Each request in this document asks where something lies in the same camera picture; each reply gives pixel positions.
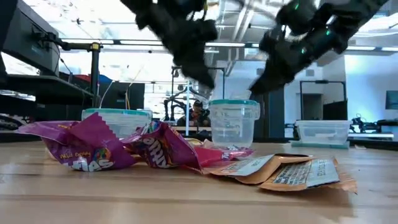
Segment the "candy wrapper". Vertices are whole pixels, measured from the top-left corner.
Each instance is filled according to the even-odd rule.
[[[136,162],[97,113],[82,122],[36,122],[16,132],[40,136],[56,160],[75,170],[122,169]]]
[[[201,171],[196,152],[186,140],[161,121],[139,129],[122,140],[125,147],[140,155],[153,168],[185,166]]]
[[[193,148],[198,154],[198,159],[202,167],[207,167],[220,161],[246,159],[254,152],[252,149],[245,147],[214,146],[212,142],[207,140],[201,146],[194,146]]]

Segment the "ceiling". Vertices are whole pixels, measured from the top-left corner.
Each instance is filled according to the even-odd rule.
[[[63,38],[73,39],[131,39],[156,40],[149,30],[138,30],[135,15],[120,0],[24,0],[39,15],[54,26]],[[218,22],[220,40],[258,42],[264,31],[273,26],[267,15],[276,15],[279,7],[288,0],[247,0],[264,11],[241,7],[232,0],[215,2],[209,8],[207,18]],[[390,0],[381,12],[389,17],[379,17],[365,24],[354,39],[369,40],[374,36],[391,36],[398,32],[398,15],[393,14],[394,3]]]

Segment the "skittles logo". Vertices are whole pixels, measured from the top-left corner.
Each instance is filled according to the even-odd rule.
[[[111,152],[107,148],[97,149],[94,152],[94,161],[100,161],[102,159],[111,160]]]

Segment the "plastic container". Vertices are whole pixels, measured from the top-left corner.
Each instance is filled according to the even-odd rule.
[[[296,121],[302,143],[344,144],[352,121]]]
[[[83,110],[81,119],[86,119],[95,112],[98,112],[118,138],[126,138],[134,133],[137,128],[151,122],[151,117],[146,111],[101,108]]]
[[[252,100],[209,102],[211,136],[217,146],[250,147],[254,122],[260,118],[260,104]]]

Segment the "label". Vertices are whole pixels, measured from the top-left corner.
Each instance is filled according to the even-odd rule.
[[[339,182],[338,173],[333,159],[315,159],[312,161],[307,177],[307,187]]]
[[[73,161],[72,166],[69,164],[64,164],[68,167],[71,167],[72,169],[75,170],[82,170],[86,172],[95,172],[95,171],[100,171],[103,169],[107,169],[113,166],[113,162],[107,160],[107,159],[100,159],[98,161],[91,161],[90,163],[87,163],[87,160],[85,158],[81,158],[78,160]]]
[[[162,149],[162,144],[159,140],[155,138],[146,138],[142,140],[142,143],[149,146],[149,155],[148,160],[152,164],[155,164],[157,167],[160,168],[168,168],[166,157],[164,155],[164,150]]]
[[[263,167],[274,155],[262,156],[255,159],[246,159],[221,168],[216,175],[248,176]]]
[[[311,162],[286,165],[274,180],[274,184],[305,184],[310,168]]]

